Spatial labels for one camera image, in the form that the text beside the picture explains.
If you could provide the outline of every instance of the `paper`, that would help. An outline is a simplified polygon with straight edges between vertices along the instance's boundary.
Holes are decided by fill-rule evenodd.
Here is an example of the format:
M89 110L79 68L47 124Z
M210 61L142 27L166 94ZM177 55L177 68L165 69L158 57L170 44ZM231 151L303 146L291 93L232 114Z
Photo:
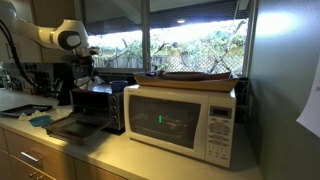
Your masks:
M40 112L39 110L36 110L34 113L30 114L29 116L26 115L25 113L21 113L19 116L18 120L21 121L30 121L33 118L39 117L39 116L45 116L49 115L47 112Z
M94 79L94 81L92 81L90 79L90 77L86 76L86 77L78 79L75 82L76 82L76 85L79 86L80 89L87 89L87 90L91 91L93 89L93 87L104 82L98 76L94 76L93 79Z
M302 111L298 122L320 137L320 62L313 80L308 102Z

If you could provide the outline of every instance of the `black tray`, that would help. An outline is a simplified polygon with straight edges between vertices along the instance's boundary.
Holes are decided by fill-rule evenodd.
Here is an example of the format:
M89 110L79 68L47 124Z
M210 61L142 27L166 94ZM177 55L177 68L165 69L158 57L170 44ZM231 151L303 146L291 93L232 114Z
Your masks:
M0 111L0 115L2 116L8 116L8 117L20 117L22 113L25 113L26 115L31 115L36 110L43 112L52 109L52 106L50 105L39 105L39 104L28 104L4 111Z
M84 123L75 114L71 113L68 117L54 121L42 128L46 129L47 134L51 137L82 145L86 138L112 123L111 121L95 124Z

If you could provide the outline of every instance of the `microwave control panel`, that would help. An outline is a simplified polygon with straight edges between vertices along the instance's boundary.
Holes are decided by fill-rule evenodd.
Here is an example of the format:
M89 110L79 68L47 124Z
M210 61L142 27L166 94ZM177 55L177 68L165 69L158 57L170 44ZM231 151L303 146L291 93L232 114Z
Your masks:
M205 161L224 167L230 166L234 126L232 114L232 108L210 106Z

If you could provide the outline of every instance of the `black cable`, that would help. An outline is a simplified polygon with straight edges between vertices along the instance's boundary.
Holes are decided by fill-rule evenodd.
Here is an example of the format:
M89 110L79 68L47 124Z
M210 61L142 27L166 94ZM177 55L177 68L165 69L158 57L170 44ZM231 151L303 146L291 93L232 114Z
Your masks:
M63 93L62 91L52 91L51 89L48 89L48 88L45 88L45 87L42 87L42 86L39 86L38 84L36 84L35 82L33 82L32 80L29 79L29 77L26 75L22 65L21 65L21 62L19 60L19 57L18 57L18 53L17 53L17 49L14 45L14 41L13 41L13 38L11 36L11 33L9 31L9 29L7 28L7 26L4 24L4 22L0 19L0 29L2 31L2 33L4 34L4 36L6 37L6 40L7 42L9 43L9 46L10 46L10 49L11 49L11 54L12 54L12 57L15 61L15 64L20 72L20 75L30 84L32 85L33 87L43 91L43 92L46 92L46 93ZM92 57L86 57L87 61L89 61L91 64L92 64ZM92 71L92 67L89 63L89 67L88 67L88 74L90 75L89 77L89 80L92 79L93 75L94 75L94 72Z
M13 39L12 39L12 36L9 32L9 29L7 28L7 26L4 24L4 22L0 19L0 29L2 31L2 33L4 34L4 36L6 37L8 43L12 43L13 42Z
M32 85L33 87L41 90L41 91L44 91L44 92L48 92L48 93L59 93L59 91L51 91L51 89L48 89L48 88L44 88L42 86L39 86L38 84L34 83L33 81L31 81L29 79L29 77L26 75L26 73L24 72L23 70L23 67L20 63L20 60L19 60L19 57L18 57L18 53L17 53L17 49L14 45L14 41L13 41L13 38L11 36L11 33L9 31L9 29L7 28L7 26L4 24L4 22L0 19L0 29L2 31L2 33L4 34L4 36L6 37L6 40L10 46L10 50L11 50L11 54L12 54L12 57L15 61L15 64L20 72L20 75L30 84Z

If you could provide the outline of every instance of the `cable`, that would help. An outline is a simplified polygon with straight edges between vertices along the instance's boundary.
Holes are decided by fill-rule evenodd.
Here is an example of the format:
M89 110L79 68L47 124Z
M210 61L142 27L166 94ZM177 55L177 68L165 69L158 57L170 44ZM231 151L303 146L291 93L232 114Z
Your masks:
M26 75L22 65L21 65L21 62L20 62L20 59L18 57L18 53L17 53L17 49L14 45L14 41L13 41L13 38L11 36L11 33L9 31L9 29L7 28L7 26L4 24L4 22L0 19L0 30L2 31L2 33L4 34L9 46L10 46L10 50L11 50L11 54L12 54L12 57L14 59L14 62L19 70L19 73L20 75L30 84L32 85L33 87L43 91L43 92L46 92L46 93L61 93L61 91L52 91L51 89L48 89L48 88L45 88L45 87L42 87L42 86L39 86L38 84L36 84L35 82L33 82L32 80L29 79L29 77Z

